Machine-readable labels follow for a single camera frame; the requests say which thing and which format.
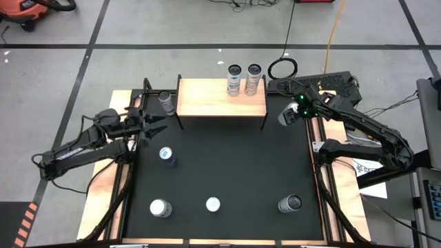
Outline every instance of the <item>wooden platform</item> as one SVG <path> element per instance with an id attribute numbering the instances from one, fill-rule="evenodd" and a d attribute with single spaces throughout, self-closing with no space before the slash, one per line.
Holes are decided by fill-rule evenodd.
<path id="1" fill-rule="evenodd" d="M 267 113 L 265 81 L 260 80 L 257 93 L 245 93 L 246 79 L 240 81 L 238 96 L 227 93 L 227 79 L 181 79 L 178 83 L 179 116 L 259 116 Z"/>

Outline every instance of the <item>concrete floor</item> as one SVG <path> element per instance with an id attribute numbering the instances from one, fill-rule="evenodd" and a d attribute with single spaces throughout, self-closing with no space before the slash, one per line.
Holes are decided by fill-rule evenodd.
<path id="1" fill-rule="evenodd" d="M 76 11 L 51 13 L 33 33 L 13 23 L 0 23 L 0 31 L 10 26 L 4 35 L 9 45 L 0 45 L 0 113 L 7 116 L 0 122 L 1 201 L 33 199 L 39 173 L 30 157 L 51 148 L 65 110 L 70 113 L 66 105 L 73 109 L 70 116 L 65 115 L 69 121 L 65 133 L 60 133 L 64 134 L 63 142 L 76 136 L 82 114 L 90 116 L 105 109 L 112 90 L 142 87 L 144 77 L 153 88 L 171 89 L 176 87 L 177 74 L 223 78 L 233 63 L 258 63 L 267 68 L 282 52 L 271 44 L 285 41 L 292 5 L 292 0 L 281 0 L 271 8 L 252 7 L 235 13 L 226 4 L 201 0 L 76 2 Z M 408 6 L 425 44 L 416 38 L 400 2 Z M 295 44 L 322 45 L 287 50 L 299 64 L 298 76 L 322 73 L 324 44 L 339 3 L 296 5 L 288 43 L 294 44 L 293 48 L 301 48 Z M 328 72 L 349 70 L 358 77 L 364 98 L 360 111 L 398 102 L 413 94 L 417 79 L 432 76 L 434 71 L 429 69 L 423 51 L 429 50 L 435 64 L 441 65 L 440 8 L 438 0 L 347 1 L 333 44 L 355 46 L 333 49 Z M 104 20 L 96 26 L 100 11 L 105 14 Z M 92 35 L 94 30 L 99 32 L 97 37 Z M 102 44 L 146 46 L 104 49 Z M 243 44 L 269 45 L 260 49 Z M 281 65 L 275 74 L 282 76 L 288 69 Z M 73 105 L 68 104 L 71 92 L 76 93 L 72 89 L 79 90 L 73 94 L 77 96 L 70 102 Z M 419 152 L 427 148 L 422 120 L 410 117 L 419 115 L 419 102 L 414 101 L 377 119 L 400 130 Z M 92 166 L 75 169 L 57 183 L 84 190 L 91 173 Z M 84 195 L 48 185 L 28 246 L 74 242 L 84 203 Z M 374 241 L 413 244 L 409 230 L 381 213 L 367 211 L 367 220 Z"/>

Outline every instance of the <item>can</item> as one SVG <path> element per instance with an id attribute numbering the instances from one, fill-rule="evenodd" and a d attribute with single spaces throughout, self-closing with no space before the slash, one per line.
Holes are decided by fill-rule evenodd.
<path id="1" fill-rule="evenodd" d="M 172 214 L 173 207 L 163 199 L 156 199 L 150 204 L 150 212 L 155 217 L 167 218 Z"/>
<path id="2" fill-rule="evenodd" d="M 242 68 L 239 65 L 230 65 L 227 74 L 227 92 L 230 96 L 239 95 L 240 90 L 240 74 Z"/>
<path id="3" fill-rule="evenodd" d="M 282 213 L 297 211 L 302 207 L 302 199 L 296 195 L 289 195 L 278 202 L 278 209 Z"/>
<path id="4" fill-rule="evenodd" d="M 207 200 L 207 203 L 205 203 L 205 206 L 207 207 L 208 211 L 215 212 L 219 210 L 219 207 L 221 207 L 221 202 L 217 197 L 210 197 Z"/>
<path id="5" fill-rule="evenodd" d="M 178 166 L 178 160 L 173 155 L 173 151 L 172 151 L 172 149 L 170 147 L 163 147 L 159 151 L 159 157 L 162 160 L 164 160 L 165 162 L 167 162 L 172 167 Z"/>
<path id="6" fill-rule="evenodd" d="M 258 64 L 252 64 L 248 67 L 247 82 L 245 84 L 245 93 L 253 96 L 257 93 L 260 78 L 262 77 L 262 68 Z"/>
<path id="7" fill-rule="evenodd" d="M 160 91 L 158 94 L 158 99 L 165 113 L 169 116 L 174 115 L 174 106 L 172 103 L 172 95 L 167 90 Z"/>

